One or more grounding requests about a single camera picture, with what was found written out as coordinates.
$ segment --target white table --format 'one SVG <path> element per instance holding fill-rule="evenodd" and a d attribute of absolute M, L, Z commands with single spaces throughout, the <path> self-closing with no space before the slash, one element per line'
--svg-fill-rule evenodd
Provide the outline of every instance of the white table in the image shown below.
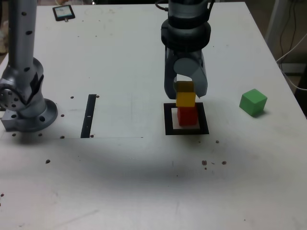
<path fill-rule="evenodd" d="M 1 230 L 307 229 L 306 119 L 244 3 L 215 4 L 209 20 L 202 136 L 165 135 L 166 12 L 73 10 L 58 23 L 38 7 L 43 95 L 65 116 L 15 137 L 1 126 Z M 254 88 L 268 96 L 259 118 L 239 108 Z M 94 138 L 81 139 L 88 94 Z"/>

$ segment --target gray metal arm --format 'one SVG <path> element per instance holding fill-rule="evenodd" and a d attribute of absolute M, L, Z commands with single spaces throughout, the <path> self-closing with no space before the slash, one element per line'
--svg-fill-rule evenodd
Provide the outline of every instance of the gray metal arm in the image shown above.
<path fill-rule="evenodd" d="M 33 132 L 57 118 L 56 105 L 44 99 L 43 66 L 33 58 L 36 0 L 9 1 L 9 63 L 0 79 L 2 123 L 7 131 Z"/>

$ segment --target black strip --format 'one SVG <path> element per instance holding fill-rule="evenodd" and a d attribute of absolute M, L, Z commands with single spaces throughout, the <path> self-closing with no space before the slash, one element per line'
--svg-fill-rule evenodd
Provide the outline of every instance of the black strip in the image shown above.
<path fill-rule="evenodd" d="M 96 94 L 88 95 L 83 126 L 81 131 L 81 138 L 90 138 L 95 102 L 96 102 Z"/>
<path fill-rule="evenodd" d="M 209 134 L 205 109 L 202 103 L 195 103 L 198 112 L 199 129 L 174 129 L 172 119 L 172 108 L 176 103 L 164 103 L 165 135 L 204 135 Z"/>

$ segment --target cube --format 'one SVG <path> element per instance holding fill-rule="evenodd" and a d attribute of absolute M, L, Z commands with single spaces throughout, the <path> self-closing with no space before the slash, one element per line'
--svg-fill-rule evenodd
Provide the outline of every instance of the cube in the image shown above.
<path fill-rule="evenodd" d="M 267 99 L 265 95 L 253 89 L 242 95 L 240 108 L 250 116 L 256 116 L 263 111 Z"/>
<path fill-rule="evenodd" d="M 194 107 L 196 93 L 194 92 L 177 92 L 177 107 Z"/>
<path fill-rule="evenodd" d="M 177 92 L 194 92 L 194 82 L 192 81 L 177 81 L 176 82 Z"/>
<path fill-rule="evenodd" d="M 179 107 L 177 117 L 180 126 L 194 126 L 197 124 L 198 113 L 195 107 Z"/>

